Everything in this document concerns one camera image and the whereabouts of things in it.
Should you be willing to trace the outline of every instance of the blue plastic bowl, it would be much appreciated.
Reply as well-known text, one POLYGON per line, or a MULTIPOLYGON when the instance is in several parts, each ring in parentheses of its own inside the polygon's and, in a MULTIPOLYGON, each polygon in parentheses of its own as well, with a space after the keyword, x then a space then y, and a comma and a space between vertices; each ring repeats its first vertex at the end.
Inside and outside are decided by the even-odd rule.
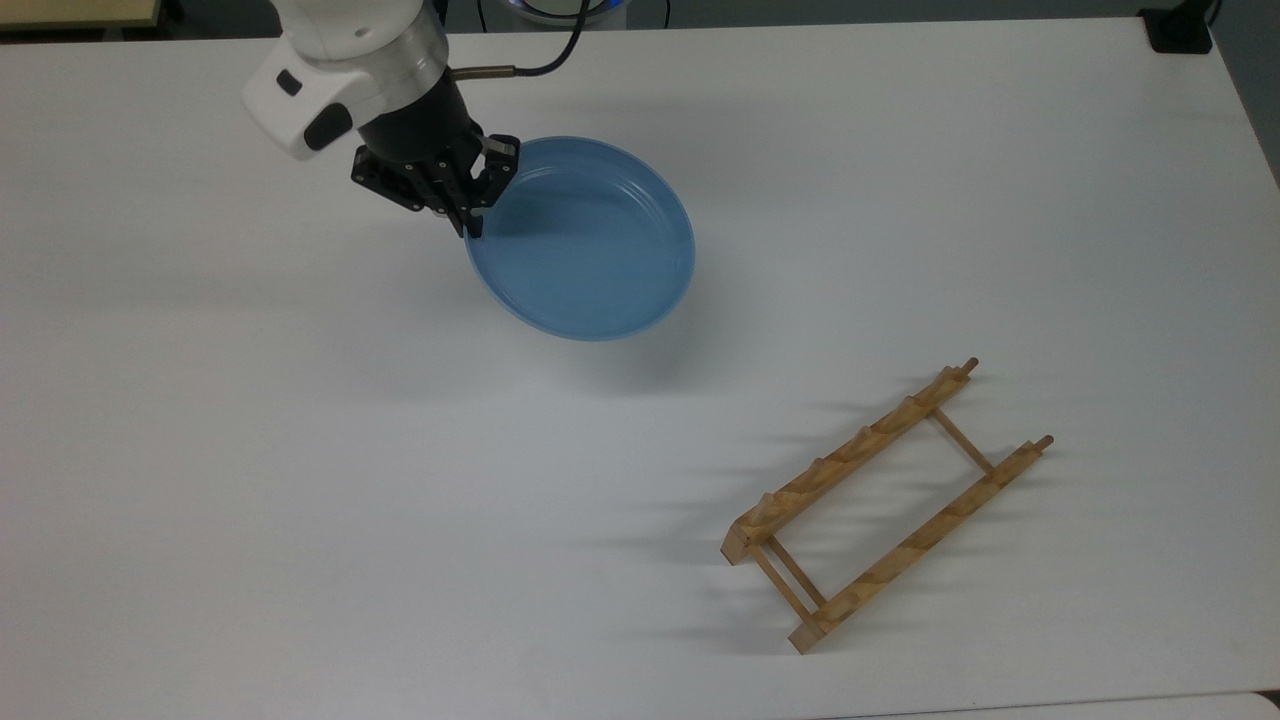
POLYGON ((635 156, 581 137, 521 146, 520 172, 467 252, 507 310, 572 340, 654 325, 694 274, 694 231, 671 186, 635 156))

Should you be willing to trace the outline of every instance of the white tabletop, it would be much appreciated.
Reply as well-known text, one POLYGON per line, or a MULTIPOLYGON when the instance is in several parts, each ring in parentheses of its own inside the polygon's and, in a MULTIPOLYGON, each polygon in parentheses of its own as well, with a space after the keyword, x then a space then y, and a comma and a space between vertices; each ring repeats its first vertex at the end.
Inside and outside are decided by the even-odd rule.
MULTIPOLYGON (((876 720, 940 720, 937 714, 888 715, 876 720)), ((947 712, 941 720, 1276 720, 1280 710, 1254 693, 1160 697, 1119 702, 1036 705, 947 712)))
MULTIPOLYGON (((454 65, 556 36, 454 37, 454 65)), ((0 47, 0 717, 774 719, 1280 685, 1280 193, 1137 19, 589 33, 488 132, 657 168, 689 297, 608 345, 238 102, 269 41, 0 47), (814 655, 730 521, 945 364, 1044 459, 814 655)), ((783 539, 974 479, 922 427, 783 539)))

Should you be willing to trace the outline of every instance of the black cable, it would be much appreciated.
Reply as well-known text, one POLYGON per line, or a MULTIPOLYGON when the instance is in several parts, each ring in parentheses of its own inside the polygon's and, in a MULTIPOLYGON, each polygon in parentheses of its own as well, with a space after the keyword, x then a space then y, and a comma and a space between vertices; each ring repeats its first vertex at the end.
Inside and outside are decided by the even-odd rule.
POLYGON ((591 0, 582 0, 582 6, 577 9, 577 20, 573 22, 573 32, 568 36, 568 42, 564 45, 564 50, 561 50, 558 58, 541 65, 540 68, 516 68, 516 77, 538 77, 547 73, 554 72, 568 56, 573 53, 573 46, 577 45, 577 38, 582 36, 582 28, 586 27, 586 13, 591 6, 591 0))

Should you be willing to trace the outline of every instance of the white robot arm casing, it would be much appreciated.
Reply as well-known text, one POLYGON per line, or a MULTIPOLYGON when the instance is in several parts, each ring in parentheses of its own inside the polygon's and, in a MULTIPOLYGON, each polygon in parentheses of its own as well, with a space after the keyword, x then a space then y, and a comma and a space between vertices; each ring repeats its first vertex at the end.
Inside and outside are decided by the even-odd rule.
POLYGON ((444 74, 448 41, 421 0, 271 1, 284 35, 241 97, 300 160, 410 105, 444 74))

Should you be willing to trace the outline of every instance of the black button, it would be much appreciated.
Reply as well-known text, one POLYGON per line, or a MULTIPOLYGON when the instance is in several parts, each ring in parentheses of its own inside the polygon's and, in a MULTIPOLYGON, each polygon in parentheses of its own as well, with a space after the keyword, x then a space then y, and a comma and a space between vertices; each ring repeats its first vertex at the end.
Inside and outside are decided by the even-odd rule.
POLYGON ((302 83, 289 70, 280 70, 280 74, 275 76, 275 85, 289 95, 297 95, 302 90, 302 83))
POLYGON ((347 111, 347 108, 334 102, 320 110, 316 119, 311 120, 307 129, 302 131, 302 140, 311 150, 320 150, 342 137, 342 133, 351 129, 351 113, 347 111))

